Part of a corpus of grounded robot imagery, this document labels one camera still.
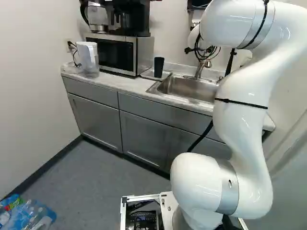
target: stainless steel sink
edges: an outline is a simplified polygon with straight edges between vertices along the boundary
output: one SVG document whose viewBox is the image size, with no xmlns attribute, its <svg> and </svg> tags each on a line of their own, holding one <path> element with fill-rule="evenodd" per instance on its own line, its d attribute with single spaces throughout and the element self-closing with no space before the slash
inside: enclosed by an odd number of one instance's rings
<svg viewBox="0 0 307 230">
<path fill-rule="evenodd" d="M 196 79 L 178 74 L 156 82 L 147 92 L 172 96 L 173 99 L 189 99 L 189 102 L 203 101 L 212 104 L 218 84 L 212 80 Z"/>
</svg>

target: faucet handle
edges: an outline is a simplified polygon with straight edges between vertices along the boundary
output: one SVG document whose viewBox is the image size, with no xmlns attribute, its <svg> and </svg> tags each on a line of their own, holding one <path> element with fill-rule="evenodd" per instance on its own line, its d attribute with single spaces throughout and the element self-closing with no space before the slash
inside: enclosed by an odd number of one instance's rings
<svg viewBox="0 0 307 230">
<path fill-rule="evenodd" d="M 205 68 L 211 68 L 212 67 L 212 62 L 210 60 L 204 60 L 203 61 L 203 66 Z"/>
</svg>

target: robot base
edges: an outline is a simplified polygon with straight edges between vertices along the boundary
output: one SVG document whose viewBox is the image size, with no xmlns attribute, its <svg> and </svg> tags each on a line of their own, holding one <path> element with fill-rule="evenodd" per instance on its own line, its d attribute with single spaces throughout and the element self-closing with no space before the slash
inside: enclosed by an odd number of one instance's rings
<svg viewBox="0 0 307 230">
<path fill-rule="evenodd" d="M 186 219 L 189 218 L 184 218 L 184 213 L 182 213 L 182 210 L 178 206 L 172 192 L 163 192 L 155 195 L 131 195 L 122 197 L 120 206 L 120 230 L 134 230 L 133 225 L 131 225 L 131 213 L 148 214 L 148 211 L 156 212 L 155 230 L 193 230 L 187 224 Z M 142 225 L 149 223 L 152 227 L 153 223 L 150 222 L 150 220 L 146 220 L 147 217 L 145 214 L 140 216 L 141 219 L 144 219 Z M 206 223 L 212 224 L 212 220 L 214 220 L 213 226 L 217 226 L 219 223 L 221 223 L 221 218 L 222 217 L 220 217 L 218 213 L 208 212 L 208 214 L 204 214 Z M 242 219 L 232 219 L 230 221 L 230 219 L 227 217 L 226 220 L 227 223 L 225 223 L 225 219 L 223 218 L 223 227 L 221 227 L 223 230 L 248 230 Z"/>
<path fill-rule="evenodd" d="M 196 225 L 179 207 L 172 192 L 164 192 L 159 196 L 165 230 L 214 230 L 222 224 L 222 214 L 206 211 L 202 212 L 205 225 Z"/>
</svg>

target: baseboard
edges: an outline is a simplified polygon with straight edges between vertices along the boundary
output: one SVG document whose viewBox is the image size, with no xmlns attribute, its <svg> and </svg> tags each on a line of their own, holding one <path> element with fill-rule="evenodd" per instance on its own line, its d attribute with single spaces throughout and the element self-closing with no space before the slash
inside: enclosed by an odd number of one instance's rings
<svg viewBox="0 0 307 230">
<path fill-rule="evenodd" d="M 107 151 L 107 152 L 117 156 L 117 157 L 120 157 L 120 158 L 123 158 L 123 159 L 125 159 L 127 161 L 130 161 L 133 164 L 136 164 L 136 165 L 138 165 L 138 166 L 140 166 L 140 167 L 142 167 L 142 168 L 144 168 L 146 170 L 151 171 L 152 173 L 155 173 L 155 174 L 157 174 L 157 175 L 159 175 L 161 177 L 164 177 L 167 180 L 170 180 L 170 174 L 169 173 L 166 173 L 166 172 L 164 172 L 162 170 L 159 170 L 159 169 L 157 169 L 157 168 L 155 168 L 153 166 L 150 166 L 150 165 L 148 165 L 148 164 L 146 164 L 144 162 L 138 161 L 138 160 L 136 160 L 136 159 L 126 155 L 126 154 L 119 153 L 116 150 L 111 149 L 111 148 L 109 148 L 109 147 L 107 147 L 107 146 L 105 146 L 103 144 L 100 144 L 100 143 L 98 143 L 98 142 L 96 142 L 96 141 L 94 141 L 94 140 L 92 140 L 92 139 L 90 139 L 88 137 L 84 137 L 83 136 L 83 139 L 86 140 L 87 142 L 89 142 L 89 143 L 91 143 L 91 144 L 93 144 L 93 145 L 95 145 L 95 146 L 97 146 L 97 147 L 99 147 L 99 148 L 101 148 L 101 149 L 103 149 L 103 150 L 105 150 L 105 151 Z"/>
<path fill-rule="evenodd" d="M 60 152 L 58 152 L 53 158 L 47 161 L 42 167 L 35 171 L 31 176 L 25 179 L 20 185 L 14 188 L 5 198 L 11 196 L 12 194 L 22 194 L 24 193 L 35 181 L 37 181 L 45 172 L 47 172 L 53 165 L 55 165 L 59 160 L 61 160 L 68 152 L 75 148 L 82 140 L 82 136 L 78 136 Z"/>
</svg>

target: cabinet door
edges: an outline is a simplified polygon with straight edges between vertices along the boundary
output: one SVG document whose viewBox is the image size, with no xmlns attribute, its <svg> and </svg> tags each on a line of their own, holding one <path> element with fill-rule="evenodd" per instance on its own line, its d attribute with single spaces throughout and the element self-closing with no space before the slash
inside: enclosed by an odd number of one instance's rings
<svg viewBox="0 0 307 230">
<path fill-rule="evenodd" d="M 80 132 L 122 152 L 119 111 L 72 94 L 68 95 Z"/>
<path fill-rule="evenodd" d="M 167 156 L 167 163 L 165 167 L 167 172 L 169 172 L 175 157 L 181 153 L 187 152 L 188 148 L 199 137 L 198 135 L 180 129 L 176 129 L 175 136 L 177 139 L 174 140 L 173 149 Z M 208 138 L 204 138 L 194 148 L 193 152 L 225 160 L 230 159 L 232 156 L 232 152 L 226 144 Z"/>
<path fill-rule="evenodd" d="M 123 152 L 160 169 L 165 168 L 175 129 L 120 111 Z"/>
</svg>

